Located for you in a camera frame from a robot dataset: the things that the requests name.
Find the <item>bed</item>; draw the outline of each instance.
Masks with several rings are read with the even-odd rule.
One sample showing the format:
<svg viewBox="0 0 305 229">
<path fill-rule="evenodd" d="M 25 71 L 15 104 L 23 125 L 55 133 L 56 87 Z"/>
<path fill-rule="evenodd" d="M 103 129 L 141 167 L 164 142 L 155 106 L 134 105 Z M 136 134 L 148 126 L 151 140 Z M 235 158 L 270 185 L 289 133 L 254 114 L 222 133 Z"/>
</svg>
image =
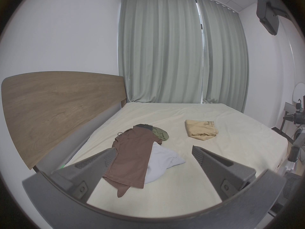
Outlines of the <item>bed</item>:
<svg viewBox="0 0 305 229">
<path fill-rule="evenodd" d="M 214 121 L 219 134 L 201 141 L 188 137 L 185 120 Z M 126 216 L 170 217 L 197 212 L 221 203 L 207 176 L 192 156 L 192 146 L 200 146 L 233 161 L 250 166 L 256 176 L 276 170 L 287 152 L 287 140 L 258 121 L 224 104 L 127 103 L 98 128 L 67 165 L 111 147 L 118 132 L 136 124 L 164 129 L 170 138 L 164 147 L 186 160 L 169 168 L 144 189 L 131 187 L 118 198 L 117 190 L 101 179 L 88 204 Z"/>
</svg>

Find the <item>white garment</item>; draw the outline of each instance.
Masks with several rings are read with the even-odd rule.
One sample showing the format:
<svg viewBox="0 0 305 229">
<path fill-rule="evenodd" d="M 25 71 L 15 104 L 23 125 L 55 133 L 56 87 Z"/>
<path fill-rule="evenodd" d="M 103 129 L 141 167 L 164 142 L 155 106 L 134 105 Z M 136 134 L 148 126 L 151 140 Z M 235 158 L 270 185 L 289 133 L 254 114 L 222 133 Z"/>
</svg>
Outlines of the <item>white garment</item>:
<svg viewBox="0 0 305 229">
<path fill-rule="evenodd" d="M 175 151 L 162 147 L 157 142 L 154 142 L 144 184 L 157 180 L 164 174 L 166 169 L 183 163 L 185 163 L 185 160 Z"/>
</svg>

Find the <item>curtain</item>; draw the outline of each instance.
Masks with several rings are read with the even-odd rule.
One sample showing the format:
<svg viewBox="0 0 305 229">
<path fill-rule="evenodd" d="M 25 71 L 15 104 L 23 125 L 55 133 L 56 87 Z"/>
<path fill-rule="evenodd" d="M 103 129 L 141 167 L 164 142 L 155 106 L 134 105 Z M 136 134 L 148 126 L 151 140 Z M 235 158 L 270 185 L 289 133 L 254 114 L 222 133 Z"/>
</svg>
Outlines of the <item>curtain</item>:
<svg viewBox="0 0 305 229">
<path fill-rule="evenodd" d="M 122 0 L 118 50 L 128 102 L 200 103 L 203 46 L 195 0 Z"/>
<path fill-rule="evenodd" d="M 197 0 L 203 21 L 203 99 L 243 112 L 248 54 L 238 14 L 211 0 Z"/>
</svg>

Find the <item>wooden headboard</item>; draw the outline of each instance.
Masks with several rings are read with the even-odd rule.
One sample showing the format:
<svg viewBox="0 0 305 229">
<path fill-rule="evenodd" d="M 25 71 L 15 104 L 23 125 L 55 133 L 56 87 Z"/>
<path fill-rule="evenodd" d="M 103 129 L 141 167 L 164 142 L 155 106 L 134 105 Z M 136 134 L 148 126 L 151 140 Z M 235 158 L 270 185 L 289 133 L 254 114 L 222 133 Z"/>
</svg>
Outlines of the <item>wooden headboard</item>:
<svg viewBox="0 0 305 229">
<path fill-rule="evenodd" d="M 11 76 L 1 91 L 8 130 L 29 169 L 77 128 L 126 99 L 123 77 L 74 71 Z"/>
</svg>

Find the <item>green garment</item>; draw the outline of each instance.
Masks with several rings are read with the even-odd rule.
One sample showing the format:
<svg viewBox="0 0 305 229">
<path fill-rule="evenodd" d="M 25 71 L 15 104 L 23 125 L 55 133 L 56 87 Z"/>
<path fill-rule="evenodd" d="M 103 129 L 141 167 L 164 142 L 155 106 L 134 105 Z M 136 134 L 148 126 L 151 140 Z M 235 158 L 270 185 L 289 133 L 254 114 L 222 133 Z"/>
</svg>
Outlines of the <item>green garment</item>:
<svg viewBox="0 0 305 229">
<path fill-rule="evenodd" d="M 166 141 L 169 138 L 168 133 L 158 127 L 153 126 L 152 132 L 162 141 Z"/>
</svg>

